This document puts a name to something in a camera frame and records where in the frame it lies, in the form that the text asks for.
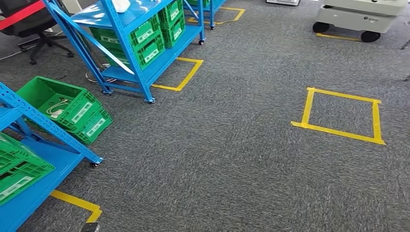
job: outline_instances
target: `red strap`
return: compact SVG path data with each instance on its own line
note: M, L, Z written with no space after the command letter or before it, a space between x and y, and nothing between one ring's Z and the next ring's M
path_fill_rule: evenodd
M39 0L31 4L23 10L20 10L19 12L14 13L12 16L0 21L0 30L3 30L4 28L9 27L20 20L27 18L28 16L36 13L44 7L45 5L42 0Z

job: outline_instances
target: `yellow floor tape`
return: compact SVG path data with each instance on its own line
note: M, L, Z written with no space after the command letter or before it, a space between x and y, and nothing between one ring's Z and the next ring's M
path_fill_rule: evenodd
M305 109L303 111L303 116L302 116L302 122L291 122L293 126L296 127L302 127L305 129L311 129L315 131L322 131L330 134L335 134L335 135L340 135L352 139L358 139L362 141L367 141L367 142L372 142L372 143L377 143L381 145L386 145L386 143L381 139L381 128L380 128L380 113L379 113L379 103L381 103L380 100L377 99L372 99L372 98L365 98L365 97L360 97L360 96L355 96L355 95L350 95L350 94L344 94L344 93L337 93L337 92L332 92L328 90L323 90L323 89L317 89L317 88L307 88L307 98L306 98L306 104L305 104ZM367 137L367 136L362 136L358 134L352 134L348 132L343 132L343 131L337 131L331 128L325 128L325 127L319 127L315 125L310 125L309 124L309 117L310 117L310 111L312 109L312 103L313 103L313 97L314 93L322 93L322 94L328 94L328 95L333 95L337 97L342 97L342 98L350 98L354 100L359 100L359 101L366 101L366 102L372 102L372 108L373 108L373 134L374 137Z
M224 23L228 23L228 22L238 21L239 18L244 14L244 12L246 10L246 9L242 9L242 8L232 8L232 7L221 7L221 9L229 10L229 11L239 11L239 12L233 20L229 20L229 21L226 21L226 22L214 22L216 25L220 25L220 24L224 24ZM194 17L191 17L191 18L188 19L188 22L197 23L198 21Z
M163 85L156 85L152 84L152 87L156 88L163 88L163 89L168 89L168 90L173 90L173 91L181 91L185 85L188 83L188 81L191 80L191 78L195 75L195 73L198 71L199 67L203 63L203 59L189 59L189 58L182 58L182 57L177 57L177 60L180 61L186 61L186 62L193 62L195 63L194 67L191 69L191 71L188 73L188 75L182 80L182 82L177 86L177 87L171 87L171 86L163 86Z
M353 37L345 37L345 36L338 36L338 35L327 35L323 33L316 33L317 36L333 38L333 39L340 39L340 40L351 40L351 41L361 41L361 39L353 38Z
M51 192L50 196L65 201L70 204L74 204L78 207L91 211L90 217L87 219L86 223L95 222L100 217L101 213L103 212L100 207L96 204L84 201L79 199L75 196L69 195L64 192L60 192L58 190L54 190Z

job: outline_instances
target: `gray carpet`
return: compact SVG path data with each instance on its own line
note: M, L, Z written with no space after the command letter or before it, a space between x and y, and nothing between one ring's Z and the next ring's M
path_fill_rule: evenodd
M82 162L58 187L100 205L102 231L408 232L410 49L399 48L410 11L365 44L315 36L319 5L228 0L246 9L242 18L191 44L182 57L204 59L202 67L182 92L152 88L153 105L130 92L100 94L81 59L56 48L36 66L26 54L0 61L0 79L18 89L35 75L65 76L109 111L114 123L91 146L104 163ZM0 40L2 55L16 51L15 38ZM158 83L175 86L190 67L172 65ZM380 99L387 145L291 126L306 87ZM312 124L371 136L371 120L366 102L314 98ZM74 232L88 216L50 197L20 231Z

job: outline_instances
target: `chair base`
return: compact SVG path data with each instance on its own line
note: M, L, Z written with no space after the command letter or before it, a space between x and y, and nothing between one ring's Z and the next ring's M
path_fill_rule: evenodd
M44 33L42 33L42 32L37 33L37 34L39 35L38 38L33 39L33 40L30 40L30 41L27 41L27 42L24 42L24 43L18 45L18 47L20 48L20 51L26 52L27 49L26 49L24 46L36 44L34 50L33 50L33 51L31 52L31 54L30 54L30 64L32 64L32 65L37 64L37 61L35 60L34 57L36 56L36 54L39 52L39 50L40 50L45 44L48 45L49 47L56 46L56 47L58 47L58 48L60 48L60 49L63 49L63 50L65 50L65 51L67 51L67 56L68 56L68 57L74 57L74 53L73 53L70 49L68 49L68 48L66 48L66 47L64 47L64 46L62 46L61 44L59 44L59 43L57 43L57 42L55 42L55 40L66 39L67 36L56 36L56 35L46 36L46 35L45 35Z

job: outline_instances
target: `blue metal shelf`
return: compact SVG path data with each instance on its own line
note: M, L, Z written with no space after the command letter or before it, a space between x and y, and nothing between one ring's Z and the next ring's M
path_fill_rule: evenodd
M47 141L35 134L23 117L30 119L65 145ZM96 164L103 159L0 82L0 129L6 127L24 136L22 143L55 166L55 170L0 206L0 231L14 232L83 158Z
M145 23L158 11L167 6L172 0L147 1L131 0L130 7L124 13L118 14L120 22L124 25L124 33L131 33L139 25ZM113 29L110 18L101 1L83 9L71 16L71 19L82 26Z
M70 17L58 7L59 5L56 3L56 0L43 0L51 15L61 26L88 68L94 74L97 82L101 85L103 93L111 94L113 92L111 88L142 92L145 101L151 103L155 102L155 98L152 97L149 89L151 84L156 81L197 35L199 35L199 44L202 45L205 41L203 0L199 0L200 6L196 8L198 11L197 25L187 26L186 31L181 38L178 39L174 48L166 49L165 53L161 54L152 64L144 70L141 69L132 49L129 34L172 1L173 0L131 0L131 5L128 10L119 14L115 11L111 0L99 0L95 4ZM183 1L185 7L188 7L188 9L191 8L186 0ZM130 68L125 66L80 26L112 29L118 37L118 42L121 44L121 48L130 63ZM110 67L101 72L99 65L96 65L91 54L88 53L88 49L79 34L116 62L120 68ZM139 88L108 83L106 81L107 77L135 83Z
M209 18L209 25L213 28L215 26L215 13L221 8L221 6L226 2L226 0L210 0L209 5L204 7L204 12L208 12L209 16L205 15L204 18ZM192 6L193 10L198 11L197 6Z
M164 70L172 64L176 57L184 51L184 49L196 37L200 30L200 26L186 25L184 33L181 35L181 38L176 42L174 47L165 49L164 53L162 53L155 61L153 61L147 68L145 68L145 70L142 71L144 82L147 85L154 83L155 80L164 72ZM111 77L118 80L134 81L133 76L120 67L110 66L102 74L105 77Z
M1 231L16 231L83 158L82 155L62 151L31 139L22 142L41 158L53 164L56 169L5 205L0 206Z
M0 131L15 122L22 114L17 109L0 107Z

